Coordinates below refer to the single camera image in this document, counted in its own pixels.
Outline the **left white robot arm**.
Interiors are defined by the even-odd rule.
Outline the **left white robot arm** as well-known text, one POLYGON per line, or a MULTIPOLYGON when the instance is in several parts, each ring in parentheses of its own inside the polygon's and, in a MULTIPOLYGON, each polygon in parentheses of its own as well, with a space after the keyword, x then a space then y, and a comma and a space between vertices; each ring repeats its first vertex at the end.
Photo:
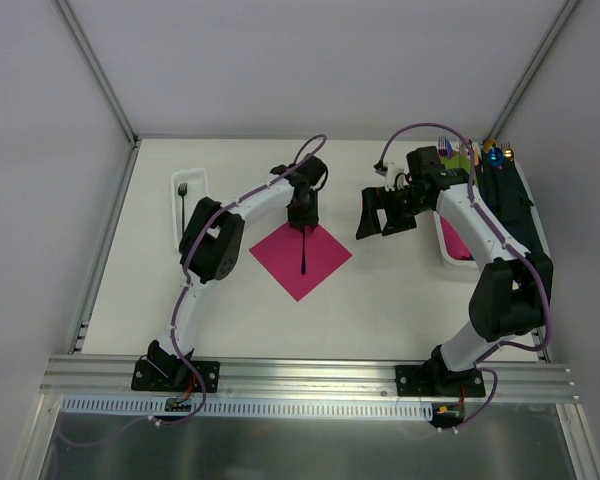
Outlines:
POLYGON ((175 391, 213 387, 192 372, 202 298, 236 267, 246 228, 277 210, 287 210, 290 226, 318 226, 318 191, 328 167, 315 156, 273 168, 263 185, 225 204, 209 197, 196 205, 179 244, 185 283, 169 323, 135 364, 135 391, 175 391))

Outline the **black fork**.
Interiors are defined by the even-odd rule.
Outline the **black fork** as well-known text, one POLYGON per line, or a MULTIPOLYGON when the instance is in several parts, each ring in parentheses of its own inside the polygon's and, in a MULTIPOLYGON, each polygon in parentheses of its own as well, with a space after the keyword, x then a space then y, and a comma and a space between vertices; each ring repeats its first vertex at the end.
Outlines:
POLYGON ((184 235, 186 225, 186 197, 188 194, 188 184, 186 182, 182 182, 178 185, 177 194, 180 198, 180 226, 181 226, 181 235, 184 235))

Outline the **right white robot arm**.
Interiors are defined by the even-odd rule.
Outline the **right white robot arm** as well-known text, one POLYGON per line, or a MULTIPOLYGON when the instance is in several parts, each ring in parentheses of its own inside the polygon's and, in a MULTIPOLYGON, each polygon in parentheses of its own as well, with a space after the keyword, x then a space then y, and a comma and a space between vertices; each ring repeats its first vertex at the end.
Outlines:
POLYGON ((384 186, 363 189, 361 198, 357 239, 413 229, 418 214, 434 211, 451 224, 480 272, 467 323, 423 364, 396 366, 398 394, 484 396, 478 364, 514 337, 546 325, 552 261, 512 236, 486 208, 468 172, 446 167, 433 146, 409 152, 405 167, 387 168, 384 186))

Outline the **purple metallic spoon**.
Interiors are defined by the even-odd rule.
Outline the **purple metallic spoon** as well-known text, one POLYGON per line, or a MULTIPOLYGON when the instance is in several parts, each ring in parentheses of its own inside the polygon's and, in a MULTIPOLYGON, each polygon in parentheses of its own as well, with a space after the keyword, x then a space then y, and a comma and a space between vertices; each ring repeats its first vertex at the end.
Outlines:
POLYGON ((306 242, 307 242, 307 226, 303 226, 302 230, 302 252, 301 252, 301 268, 300 268, 300 272, 301 275, 306 275, 307 274, 307 249, 306 249, 306 242))

